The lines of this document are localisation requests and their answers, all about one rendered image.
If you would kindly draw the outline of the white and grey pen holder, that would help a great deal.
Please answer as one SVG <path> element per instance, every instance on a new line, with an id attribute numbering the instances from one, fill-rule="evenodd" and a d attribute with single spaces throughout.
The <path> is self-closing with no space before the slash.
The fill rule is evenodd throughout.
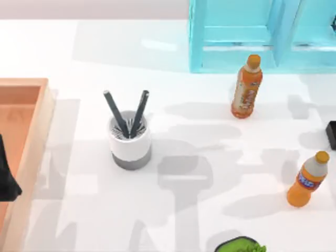
<path id="1" fill-rule="evenodd" d="M 151 159 L 152 138 L 147 119 L 142 117 L 133 139 L 123 136 L 117 121 L 112 117 L 108 124 L 109 147 L 115 163 L 129 171 L 140 169 Z"/>

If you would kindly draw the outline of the black pot with green plant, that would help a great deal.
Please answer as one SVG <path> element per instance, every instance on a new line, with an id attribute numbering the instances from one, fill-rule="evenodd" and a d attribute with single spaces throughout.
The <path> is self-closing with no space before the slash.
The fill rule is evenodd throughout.
<path id="1" fill-rule="evenodd" d="M 247 236 L 238 236 L 219 244 L 214 252 L 266 252 L 265 245 Z"/>

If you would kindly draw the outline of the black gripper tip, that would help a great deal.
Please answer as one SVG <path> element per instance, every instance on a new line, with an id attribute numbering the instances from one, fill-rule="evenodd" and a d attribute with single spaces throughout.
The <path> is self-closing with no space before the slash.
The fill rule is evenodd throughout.
<path id="1" fill-rule="evenodd" d="M 10 171 L 3 137 L 0 134 L 0 202 L 13 202 L 21 194 L 22 189 Z"/>

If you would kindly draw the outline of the dark grey pen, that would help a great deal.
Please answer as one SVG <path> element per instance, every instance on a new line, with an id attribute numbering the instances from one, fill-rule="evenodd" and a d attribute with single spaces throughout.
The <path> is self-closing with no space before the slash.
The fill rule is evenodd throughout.
<path id="1" fill-rule="evenodd" d="M 140 126 L 140 122 L 144 113 L 144 109 L 146 107 L 146 103 L 149 97 L 149 91 L 147 90 L 143 90 L 142 95 L 141 95 L 141 99 L 137 108 L 137 111 L 135 113 L 135 117 L 134 117 L 134 121 L 133 121 L 133 125 L 130 131 L 130 137 L 134 138 L 137 134 L 137 130 Z"/>
<path id="2" fill-rule="evenodd" d="M 129 138 L 129 130 L 128 130 L 128 127 L 127 127 L 127 123 L 126 121 L 123 119 L 110 91 L 108 90 L 105 90 L 103 92 L 103 95 L 109 105 L 109 108 L 111 110 L 111 112 L 113 113 L 114 115 L 114 118 L 123 134 L 124 137 L 126 137 L 127 139 Z"/>

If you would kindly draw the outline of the light blue rack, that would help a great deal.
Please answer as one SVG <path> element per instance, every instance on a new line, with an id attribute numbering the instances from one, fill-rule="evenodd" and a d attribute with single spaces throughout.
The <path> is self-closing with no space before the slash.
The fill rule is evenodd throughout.
<path id="1" fill-rule="evenodd" d="M 189 69 L 336 74 L 336 0 L 189 0 Z"/>

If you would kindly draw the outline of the black box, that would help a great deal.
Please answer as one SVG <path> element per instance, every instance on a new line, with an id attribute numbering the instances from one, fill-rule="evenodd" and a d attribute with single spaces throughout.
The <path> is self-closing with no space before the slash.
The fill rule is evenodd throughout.
<path id="1" fill-rule="evenodd" d="M 336 151 L 336 121 L 330 121 L 325 132 L 331 149 Z"/>

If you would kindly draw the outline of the shallow salmon-coloured box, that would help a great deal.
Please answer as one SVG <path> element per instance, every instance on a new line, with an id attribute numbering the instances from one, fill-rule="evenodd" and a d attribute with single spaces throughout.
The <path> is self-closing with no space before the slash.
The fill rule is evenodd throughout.
<path id="1" fill-rule="evenodd" d="M 0 78 L 0 149 L 22 189 L 15 201 L 0 202 L 0 252 L 22 250 L 54 107 L 48 79 Z"/>

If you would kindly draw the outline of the orange tea bottle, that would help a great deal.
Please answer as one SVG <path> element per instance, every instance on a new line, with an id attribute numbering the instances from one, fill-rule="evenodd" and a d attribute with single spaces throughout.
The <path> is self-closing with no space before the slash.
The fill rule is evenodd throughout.
<path id="1" fill-rule="evenodd" d="M 261 57 L 259 55 L 249 55 L 246 63 L 238 72 L 236 89 L 231 104 L 231 113 L 236 118 L 247 118 L 254 110 L 256 95 L 263 79 L 260 64 Z"/>

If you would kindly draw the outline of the orange soda bottle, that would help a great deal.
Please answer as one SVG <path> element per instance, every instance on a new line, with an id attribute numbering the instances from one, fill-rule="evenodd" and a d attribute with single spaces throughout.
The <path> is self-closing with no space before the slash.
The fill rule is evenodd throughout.
<path id="1" fill-rule="evenodd" d="M 329 154 L 318 151 L 308 158 L 299 170 L 296 180 L 287 192 L 287 202 L 294 207 L 303 207 L 308 204 L 311 194 L 324 181 L 328 174 Z"/>

